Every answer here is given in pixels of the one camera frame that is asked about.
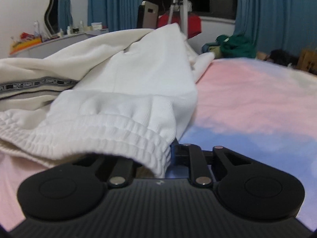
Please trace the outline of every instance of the white wall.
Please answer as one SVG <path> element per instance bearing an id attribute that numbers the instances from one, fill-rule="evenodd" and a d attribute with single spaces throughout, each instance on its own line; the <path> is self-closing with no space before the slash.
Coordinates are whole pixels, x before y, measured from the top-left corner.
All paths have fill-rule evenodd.
<path id="1" fill-rule="evenodd" d="M 201 17 L 201 19 L 202 32 L 188 40 L 188 43 L 198 54 L 201 53 L 201 47 L 205 43 L 215 42 L 220 35 L 231 36 L 235 30 L 234 20 L 212 17 Z"/>
<path id="2" fill-rule="evenodd" d="M 0 58 L 9 54 L 11 36 L 22 32 L 33 34 L 33 22 L 44 26 L 44 14 L 50 0 L 0 0 Z M 88 0 L 71 0 L 74 25 L 87 23 Z"/>

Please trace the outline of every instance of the tie-dye bedsheet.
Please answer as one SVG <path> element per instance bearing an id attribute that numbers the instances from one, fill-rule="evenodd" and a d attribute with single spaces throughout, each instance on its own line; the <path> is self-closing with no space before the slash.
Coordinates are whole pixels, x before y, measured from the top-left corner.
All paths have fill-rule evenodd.
<path id="1" fill-rule="evenodd" d="M 317 77 L 252 59 L 215 60 L 198 83 L 191 125 L 180 143 L 221 145 L 297 177 L 297 218 L 317 228 Z M 187 176 L 184 167 L 167 177 Z"/>

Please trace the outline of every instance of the gray-blue cloth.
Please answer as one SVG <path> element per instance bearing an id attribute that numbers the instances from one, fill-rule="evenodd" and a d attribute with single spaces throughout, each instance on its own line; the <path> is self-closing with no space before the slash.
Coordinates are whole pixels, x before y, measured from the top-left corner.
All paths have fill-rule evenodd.
<path id="1" fill-rule="evenodd" d="M 245 33 L 259 51 L 299 55 L 317 46 L 317 0 L 238 0 L 234 34 Z"/>
<path id="2" fill-rule="evenodd" d="M 72 14 L 70 13 L 70 0 L 58 0 L 58 31 L 62 29 L 64 33 L 67 26 L 73 25 Z"/>
<path id="3" fill-rule="evenodd" d="M 142 0 L 88 0 L 88 25 L 102 22 L 109 31 L 136 28 Z"/>

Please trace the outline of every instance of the bed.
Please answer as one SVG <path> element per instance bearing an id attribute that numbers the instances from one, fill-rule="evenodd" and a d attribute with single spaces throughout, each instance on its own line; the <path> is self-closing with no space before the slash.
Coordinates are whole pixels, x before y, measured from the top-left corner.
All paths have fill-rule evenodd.
<path id="1" fill-rule="evenodd" d="M 317 78 L 253 59 L 215 60 L 197 84 L 199 100 L 180 143 L 205 150 L 221 145 L 297 177 L 305 200 L 297 218 L 317 228 Z M 24 217 L 19 184 L 45 168 L 0 154 L 0 223 L 14 228 Z M 185 177 L 171 167 L 167 178 Z"/>

